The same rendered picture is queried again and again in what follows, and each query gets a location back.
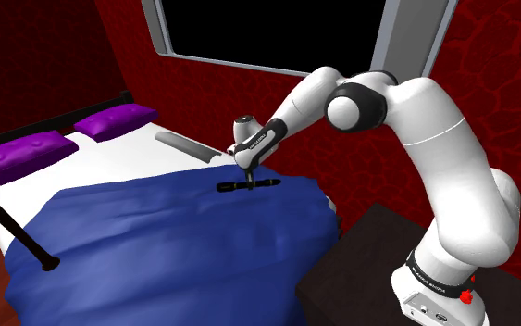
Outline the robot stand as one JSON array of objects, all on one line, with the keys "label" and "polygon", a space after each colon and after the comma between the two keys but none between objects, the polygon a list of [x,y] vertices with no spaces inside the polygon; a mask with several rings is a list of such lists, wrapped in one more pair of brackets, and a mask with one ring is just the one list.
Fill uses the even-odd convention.
[{"label": "robot stand", "polygon": [[[297,284],[307,326],[420,326],[400,310],[391,274],[424,233],[373,205]],[[520,280],[498,268],[479,269],[476,291],[490,326],[521,326]]]}]

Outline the blue blanket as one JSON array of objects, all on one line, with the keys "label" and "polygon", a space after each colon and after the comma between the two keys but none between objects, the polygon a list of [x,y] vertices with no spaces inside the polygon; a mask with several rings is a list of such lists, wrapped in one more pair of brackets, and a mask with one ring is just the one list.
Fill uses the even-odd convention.
[{"label": "blue blanket", "polygon": [[226,165],[56,193],[26,230],[59,266],[11,243],[6,301],[21,326],[305,326],[336,216],[315,180],[255,173],[273,185],[221,193]]}]

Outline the grey knife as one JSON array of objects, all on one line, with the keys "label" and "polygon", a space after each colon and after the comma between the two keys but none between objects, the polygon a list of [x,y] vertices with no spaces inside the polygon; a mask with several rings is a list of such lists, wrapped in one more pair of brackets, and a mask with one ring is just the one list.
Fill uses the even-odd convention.
[{"label": "grey knife", "polygon": [[157,141],[171,146],[186,155],[199,159],[204,163],[210,163],[213,157],[220,156],[218,151],[173,132],[158,132],[155,138]]}]

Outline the purple pillow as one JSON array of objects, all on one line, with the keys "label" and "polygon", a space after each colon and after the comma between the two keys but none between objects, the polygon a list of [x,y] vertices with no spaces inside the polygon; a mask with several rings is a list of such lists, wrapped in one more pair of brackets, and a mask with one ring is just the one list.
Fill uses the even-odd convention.
[{"label": "purple pillow", "polygon": [[133,132],[152,122],[158,112],[137,104],[111,107],[80,120],[74,129],[97,143],[109,141]]},{"label": "purple pillow", "polygon": [[0,186],[45,169],[79,150],[57,131],[39,132],[0,144]]}]

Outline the grey framed window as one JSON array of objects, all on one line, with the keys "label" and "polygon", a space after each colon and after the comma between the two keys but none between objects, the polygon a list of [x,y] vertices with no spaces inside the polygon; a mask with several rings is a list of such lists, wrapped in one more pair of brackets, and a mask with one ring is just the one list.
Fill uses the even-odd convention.
[{"label": "grey framed window", "polygon": [[459,0],[141,0],[160,56],[305,76],[427,77]]}]

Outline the black pen with gold bands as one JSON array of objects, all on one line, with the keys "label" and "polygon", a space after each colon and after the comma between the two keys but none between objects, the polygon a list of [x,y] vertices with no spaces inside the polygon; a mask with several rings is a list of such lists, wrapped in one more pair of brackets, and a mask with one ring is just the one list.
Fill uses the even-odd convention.
[{"label": "black pen with gold bands", "polygon": [[249,182],[220,182],[217,184],[217,191],[219,193],[227,193],[241,189],[253,190],[258,187],[269,187],[281,184],[280,179],[265,179],[259,181]]}]

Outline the bed with black frame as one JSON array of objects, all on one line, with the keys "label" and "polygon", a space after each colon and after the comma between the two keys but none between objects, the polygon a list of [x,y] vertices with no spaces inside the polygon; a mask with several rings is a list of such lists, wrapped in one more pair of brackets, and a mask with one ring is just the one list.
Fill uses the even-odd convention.
[{"label": "bed with black frame", "polygon": [[[152,121],[133,132],[101,143],[76,130],[63,135],[76,143],[79,150],[45,169],[1,185],[0,206],[27,232],[27,224],[56,193],[65,189],[226,165],[241,170],[226,154],[220,153],[210,163],[204,163],[163,144],[155,138],[160,131],[160,127]],[[241,182],[242,179],[241,171],[240,178],[233,182]],[[21,244],[16,236],[0,224],[0,249],[4,261],[6,251],[13,242]]]}]

